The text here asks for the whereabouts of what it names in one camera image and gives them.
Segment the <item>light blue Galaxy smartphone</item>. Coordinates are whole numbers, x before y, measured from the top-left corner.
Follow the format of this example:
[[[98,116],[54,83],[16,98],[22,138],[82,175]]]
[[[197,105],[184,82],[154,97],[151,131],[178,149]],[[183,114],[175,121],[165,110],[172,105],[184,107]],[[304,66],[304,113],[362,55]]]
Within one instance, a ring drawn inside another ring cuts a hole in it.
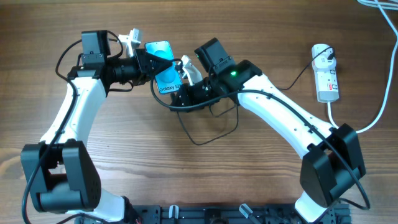
[[[145,43],[145,48],[147,53],[155,55],[157,57],[172,60],[174,55],[172,53],[172,48],[169,41],[162,40],[158,42],[148,42]],[[179,73],[176,71],[176,63],[173,65],[165,67],[167,64],[165,62],[156,62],[155,68],[163,68],[164,70],[159,72],[155,76],[155,81],[157,84],[157,89],[161,95],[169,94],[177,91],[182,85],[182,80]]]

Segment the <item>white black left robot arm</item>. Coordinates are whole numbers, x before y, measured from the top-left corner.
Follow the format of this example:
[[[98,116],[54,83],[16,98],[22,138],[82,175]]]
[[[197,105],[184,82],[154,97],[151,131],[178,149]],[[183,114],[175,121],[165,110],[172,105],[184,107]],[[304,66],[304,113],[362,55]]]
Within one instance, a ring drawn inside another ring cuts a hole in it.
[[[101,179],[86,145],[93,121],[112,84],[142,85],[170,68],[172,60],[136,49],[130,57],[112,55],[110,42],[120,37],[109,30],[84,31],[83,51],[63,79],[67,94],[48,131],[21,152],[27,180],[21,205],[29,221],[27,205],[38,212],[67,214],[99,223],[140,223],[130,201],[101,186]]]

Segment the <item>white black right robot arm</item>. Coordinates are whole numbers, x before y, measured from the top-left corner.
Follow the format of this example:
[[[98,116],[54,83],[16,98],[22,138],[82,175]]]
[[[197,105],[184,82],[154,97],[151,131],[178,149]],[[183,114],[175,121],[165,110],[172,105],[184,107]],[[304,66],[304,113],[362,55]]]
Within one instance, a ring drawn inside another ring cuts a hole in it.
[[[197,72],[189,59],[181,59],[176,71],[189,78],[180,87],[170,109],[189,112],[230,98],[236,105],[251,111],[295,150],[302,160],[301,196],[294,210],[307,223],[318,221],[342,195],[357,186],[370,208],[369,199],[359,180],[366,173],[356,131],[347,124],[339,128],[322,121],[285,96],[248,60],[236,63],[216,38],[195,50],[206,78]]]

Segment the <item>white power strip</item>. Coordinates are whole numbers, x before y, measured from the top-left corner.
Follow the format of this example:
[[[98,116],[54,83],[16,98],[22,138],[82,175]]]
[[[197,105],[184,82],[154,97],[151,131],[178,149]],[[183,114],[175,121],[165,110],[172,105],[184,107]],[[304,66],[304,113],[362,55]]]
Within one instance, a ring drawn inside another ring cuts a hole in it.
[[[338,100],[340,96],[334,48],[327,44],[315,44],[312,47],[312,57],[318,102],[331,103]]]

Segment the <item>black mounting rail base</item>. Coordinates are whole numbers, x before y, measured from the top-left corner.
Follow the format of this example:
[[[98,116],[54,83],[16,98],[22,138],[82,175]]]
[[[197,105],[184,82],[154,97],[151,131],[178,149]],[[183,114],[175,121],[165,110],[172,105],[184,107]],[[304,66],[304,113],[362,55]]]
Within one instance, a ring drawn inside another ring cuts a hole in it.
[[[268,204],[249,206],[251,214],[246,218],[238,207],[161,207],[159,205],[134,206],[131,222],[108,223],[307,223],[294,210],[293,204]],[[326,210],[313,223],[350,224],[351,210],[347,204],[337,204]]]

